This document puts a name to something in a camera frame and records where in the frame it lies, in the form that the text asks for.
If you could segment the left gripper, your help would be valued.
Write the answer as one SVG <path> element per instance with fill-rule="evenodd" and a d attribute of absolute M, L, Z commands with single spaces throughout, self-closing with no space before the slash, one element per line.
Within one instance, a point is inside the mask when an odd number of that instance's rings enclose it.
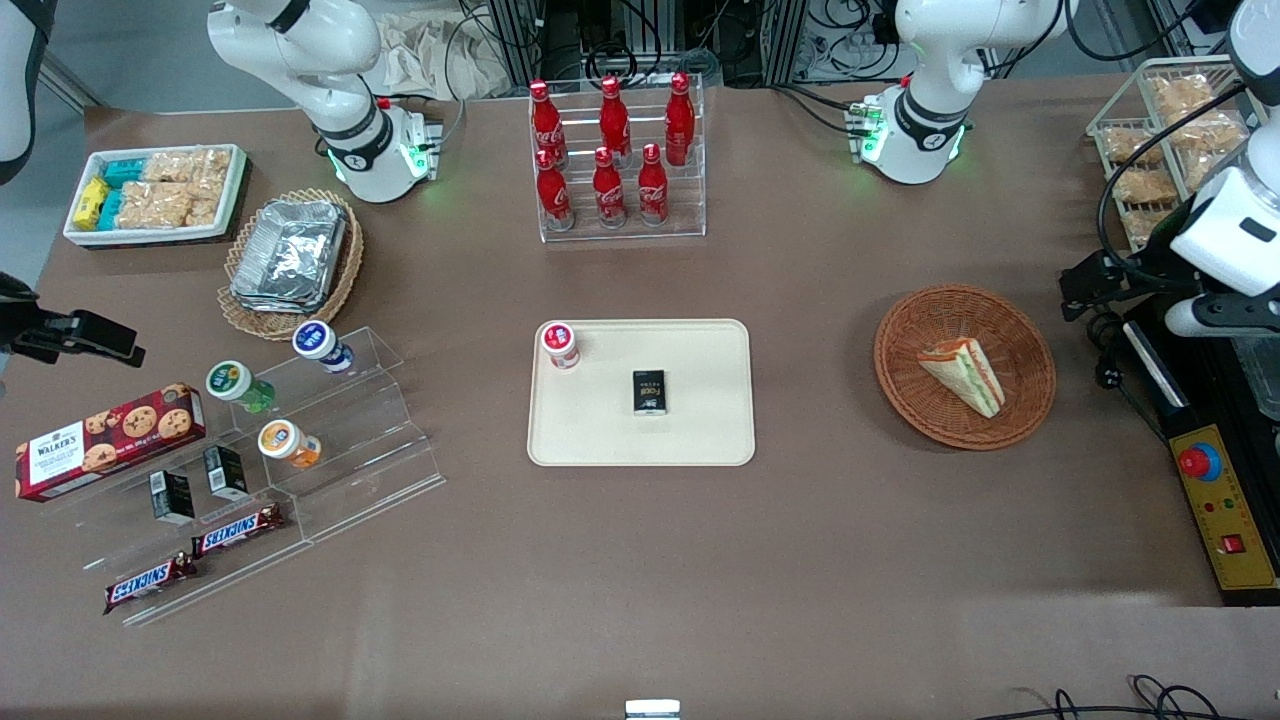
<path fill-rule="evenodd" d="M 1125 288 L 1126 273 L 1098 250 L 1071 269 L 1071 288 L 1061 288 L 1060 313 L 1074 323 L 1091 309 L 1106 307 L 1110 295 Z M 1199 295 L 1175 302 L 1164 316 L 1180 337 L 1236 338 L 1279 336 L 1276 295 Z"/>

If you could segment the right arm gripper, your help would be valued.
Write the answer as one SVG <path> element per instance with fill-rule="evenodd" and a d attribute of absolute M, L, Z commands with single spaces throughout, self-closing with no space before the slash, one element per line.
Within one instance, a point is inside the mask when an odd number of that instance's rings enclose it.
<path fill-rule="evenodd" d="M 142 366 L 146 350 L 137 343 L 137 332 L 88 310 L 69 316 L 68 354 L 88 354 L 111 359 L 127 366 Z M 24 333 L 44 325 L 38 295 L 23 281 L 1 272 L 1 352 Z"/>

